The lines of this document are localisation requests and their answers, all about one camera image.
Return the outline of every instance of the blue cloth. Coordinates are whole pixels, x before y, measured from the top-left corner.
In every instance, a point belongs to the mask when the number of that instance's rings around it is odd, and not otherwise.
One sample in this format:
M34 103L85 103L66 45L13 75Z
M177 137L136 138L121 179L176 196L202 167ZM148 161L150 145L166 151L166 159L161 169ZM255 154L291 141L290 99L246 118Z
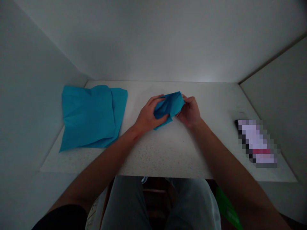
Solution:
M161 126L166 125L167 123L173 121L172 117L174 117L177 113L179 113L181 111L181 108L185 104L185 101L183 100L180 91L164 95L161 98L163 97L165 97L165 100L157 104L157 106L154 109L153 115L157 119L160 119L165 114L169 114L169 117L167 118L166 122L157 126L156 128L154 128L154 130L157 130Z
M60 152L76 147L103 148L115 140L127 97L126 90L110 89L104 85L92 89L64 86L62 108L65 130Z
M85 145L83 147L88 148L102 148L109 147L114 141L117 140L119 130L122 125L122 119L124 117L126 102L128 98L127 90L121 88L111 88L111 93L113 97L112 107L114 112L114 120L115 120L115 135L111 138L105 138L98 140L92 144Z

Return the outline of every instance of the hand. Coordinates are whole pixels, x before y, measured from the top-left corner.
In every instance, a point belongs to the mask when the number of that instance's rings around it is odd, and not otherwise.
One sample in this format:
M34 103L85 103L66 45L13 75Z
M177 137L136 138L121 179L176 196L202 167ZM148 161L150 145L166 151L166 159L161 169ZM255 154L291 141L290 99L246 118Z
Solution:
M201 121L198 105L195 97L186 97L182 95L185 104L176 117L188 128L192 128Z
M160 119L156 119L154 117L154 108L157 106L159 102L165 100L165 98L159 98L163 95L164 94L151 97L147 102L147 104L140 111L137 121L133 126L142 134L161 125L166 121L167 117L169 116L168 114L166 114Z

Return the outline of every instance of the white wall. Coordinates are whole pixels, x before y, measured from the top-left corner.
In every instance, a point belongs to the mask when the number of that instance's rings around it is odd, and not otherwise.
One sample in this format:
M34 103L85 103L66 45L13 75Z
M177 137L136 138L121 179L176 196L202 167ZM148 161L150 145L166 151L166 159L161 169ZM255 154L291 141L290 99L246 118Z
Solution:
M239 82L307 31L303 0L15 0L100 80Z
M307 183L307 38L241 84L298 179ZM284 215L307 224L307 184L260 183Z
M241 84L300 181L307 183L307 38Z
M0 228L31 229L75 178L38 170L63 126L63 86L87 77L13 1L0 17Z

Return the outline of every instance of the black sleeve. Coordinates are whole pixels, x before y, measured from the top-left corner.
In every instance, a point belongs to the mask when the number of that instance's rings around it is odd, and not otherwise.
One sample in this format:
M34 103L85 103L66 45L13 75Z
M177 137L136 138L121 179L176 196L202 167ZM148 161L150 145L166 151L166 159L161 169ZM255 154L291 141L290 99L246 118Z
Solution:
M87 214L84 208L68 204L47 213L32 230L85 229Z

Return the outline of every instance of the left hand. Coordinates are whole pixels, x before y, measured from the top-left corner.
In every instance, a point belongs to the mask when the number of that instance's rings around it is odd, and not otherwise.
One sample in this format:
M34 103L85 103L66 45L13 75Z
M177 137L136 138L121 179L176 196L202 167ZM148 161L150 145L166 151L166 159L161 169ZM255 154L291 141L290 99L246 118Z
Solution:
M165 98L159 98L163 96L164 94L151 97L149 101L146 103L146 105L142 108L140 111L140 114L137 118L137 121L133 125L139 132L142 134L156 128L157 126L161 125L166 121L168 118L168 114L164 115L160 119L156 119L154 117L154 108L157 106L157 104L161 101L164 101Z

